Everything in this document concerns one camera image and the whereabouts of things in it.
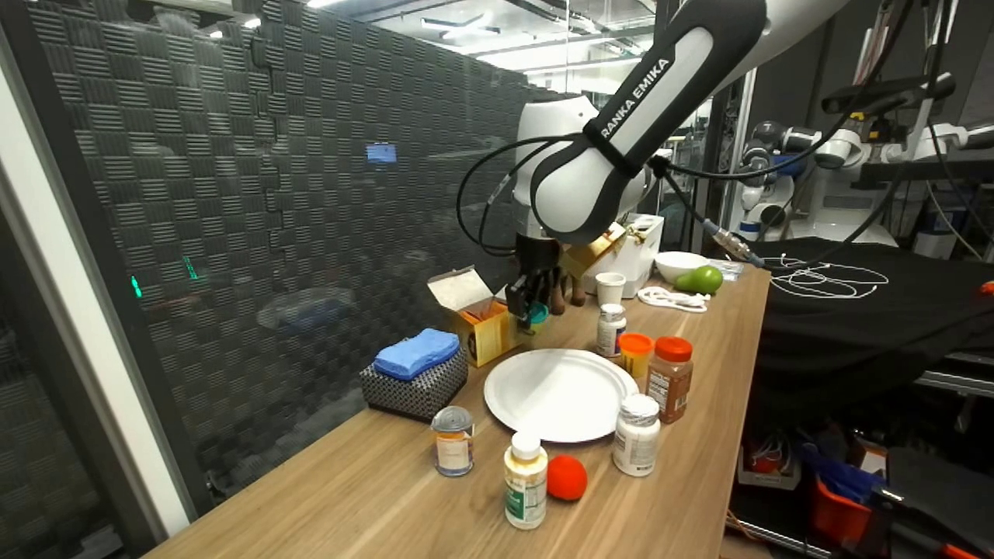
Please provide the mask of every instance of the small bowl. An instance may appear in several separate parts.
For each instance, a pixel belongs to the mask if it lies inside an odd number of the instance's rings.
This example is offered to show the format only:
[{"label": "small bowl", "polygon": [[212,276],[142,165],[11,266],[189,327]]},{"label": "small bowl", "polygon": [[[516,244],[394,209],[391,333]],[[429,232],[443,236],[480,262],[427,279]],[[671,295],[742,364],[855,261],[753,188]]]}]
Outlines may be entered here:
[{"label": "small bowl", "polygon": [[708,262],[708,256],[701,256],[697,250],[660,250],[654,261],[657,261],[660,276],[668,283],[674,283],[680,273],[689,273],[689,269]]}]

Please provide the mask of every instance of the dark wall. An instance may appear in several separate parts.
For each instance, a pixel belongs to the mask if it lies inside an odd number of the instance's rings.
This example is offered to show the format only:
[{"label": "dark wall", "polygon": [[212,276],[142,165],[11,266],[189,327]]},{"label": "dark wall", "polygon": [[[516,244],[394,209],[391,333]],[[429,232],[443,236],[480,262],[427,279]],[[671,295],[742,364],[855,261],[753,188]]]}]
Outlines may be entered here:
[{"label": "dark wall", "polygon": [[[184,16],[38,4],[98,196],[205,478],[235,490],[362,411],[374,355],[443,313],[427,279],[486,261],[454,218],[512,140],[523,74],[303,7],[209,39]],[[391,142],[394,165],[371,165]]]}]

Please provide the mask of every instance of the sponge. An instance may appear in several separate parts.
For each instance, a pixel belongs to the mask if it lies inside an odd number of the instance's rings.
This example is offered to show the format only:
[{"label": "sponge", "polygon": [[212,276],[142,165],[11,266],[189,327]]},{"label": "sponge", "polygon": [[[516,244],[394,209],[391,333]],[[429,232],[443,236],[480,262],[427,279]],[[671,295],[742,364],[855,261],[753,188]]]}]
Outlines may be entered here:
[{"label": "sponge", "polygon": [[420,371],[452,361],[459,352],[459,335],[422,328],[413,339],[388,345],[376,355],[376,370],[398,383],[413,383]]}]

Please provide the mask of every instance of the orange bottle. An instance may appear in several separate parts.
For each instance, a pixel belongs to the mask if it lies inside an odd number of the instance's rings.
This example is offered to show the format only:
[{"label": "orange bottle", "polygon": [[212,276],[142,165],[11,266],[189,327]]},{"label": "orange bottle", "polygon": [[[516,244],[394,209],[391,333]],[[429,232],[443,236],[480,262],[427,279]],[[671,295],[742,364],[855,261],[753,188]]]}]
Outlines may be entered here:
[{"label": "orange bottle", "polygon": [[649,366],[649,398],[660,404],[661,422],[678,422],[687,413],[692,379],[692,345],[680,335],[657,339],[657,358]]}]

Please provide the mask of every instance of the white bottle cap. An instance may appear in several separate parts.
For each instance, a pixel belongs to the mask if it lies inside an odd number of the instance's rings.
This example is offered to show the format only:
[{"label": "white bottle cap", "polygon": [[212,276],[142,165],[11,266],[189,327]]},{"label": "white bottle cap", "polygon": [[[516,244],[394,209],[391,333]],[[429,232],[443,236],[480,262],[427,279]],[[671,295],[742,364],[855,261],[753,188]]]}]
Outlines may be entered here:
[{"label": "white bottle cap", "polygon": [[540,438],[530,434],[530,430],[516,430],[516,434],[511,438],[511,451],[516,453],[516,459],[535,459],[539,451],[540,451]]},{"label": "white bottle cap", "polygon": [[621,416],[632,419],[657,419],[660,416],[660,404],[647,395],[632,395],[621,399]]}]

